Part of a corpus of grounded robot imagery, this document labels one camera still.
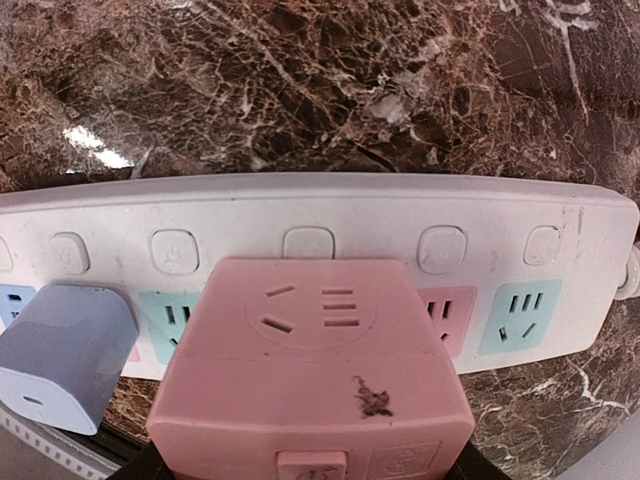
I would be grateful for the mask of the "blue plug adapter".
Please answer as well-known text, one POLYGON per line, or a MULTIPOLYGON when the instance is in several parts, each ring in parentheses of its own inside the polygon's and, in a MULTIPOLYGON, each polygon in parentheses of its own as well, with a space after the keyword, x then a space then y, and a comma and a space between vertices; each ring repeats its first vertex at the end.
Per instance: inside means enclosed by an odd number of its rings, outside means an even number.
POLYGON ((1 402, 32 421, 94 435, 137 338, 118 292, 47 285, 1 335, 1 402))

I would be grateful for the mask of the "white colourful power strip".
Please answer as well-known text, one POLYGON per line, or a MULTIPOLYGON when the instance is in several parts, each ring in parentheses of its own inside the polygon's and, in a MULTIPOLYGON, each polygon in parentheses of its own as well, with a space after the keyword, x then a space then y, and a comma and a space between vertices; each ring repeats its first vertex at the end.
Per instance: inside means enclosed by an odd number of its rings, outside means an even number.
POLYGON ((393 259, 461 374, 579 352, 639 293, 636 203, 602 187, 460 175, 128 180, 1 198, 1 322, 43 286, 130 299, 129 377, 160 379, 228 257, 393 259))

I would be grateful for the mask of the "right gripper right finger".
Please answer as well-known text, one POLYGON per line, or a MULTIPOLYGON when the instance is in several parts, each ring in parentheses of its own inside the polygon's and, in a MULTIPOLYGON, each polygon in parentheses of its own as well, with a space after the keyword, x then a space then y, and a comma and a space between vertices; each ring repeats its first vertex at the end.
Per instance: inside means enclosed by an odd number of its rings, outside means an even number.
POLYGON ((467 442, 452 466, 452 480, 510 480, 510 477, 467 442))

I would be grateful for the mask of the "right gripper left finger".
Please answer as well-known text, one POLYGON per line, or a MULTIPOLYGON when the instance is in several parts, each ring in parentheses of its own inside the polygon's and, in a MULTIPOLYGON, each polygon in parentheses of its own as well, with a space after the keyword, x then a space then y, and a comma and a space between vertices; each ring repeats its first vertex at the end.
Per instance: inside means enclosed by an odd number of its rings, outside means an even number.
POLYGON ((149 442, 108 480, 168 480, 168 467, 154 443, 149 442))

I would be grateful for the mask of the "pink cube socket adapter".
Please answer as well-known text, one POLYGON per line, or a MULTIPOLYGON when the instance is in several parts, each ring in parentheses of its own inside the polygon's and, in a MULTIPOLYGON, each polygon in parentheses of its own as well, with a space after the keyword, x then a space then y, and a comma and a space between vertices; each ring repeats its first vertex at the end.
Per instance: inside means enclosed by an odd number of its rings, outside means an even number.
POLYGON ((474 428, 394 260, 220 261, 147 423, 179 479, 441 479, 474 428))

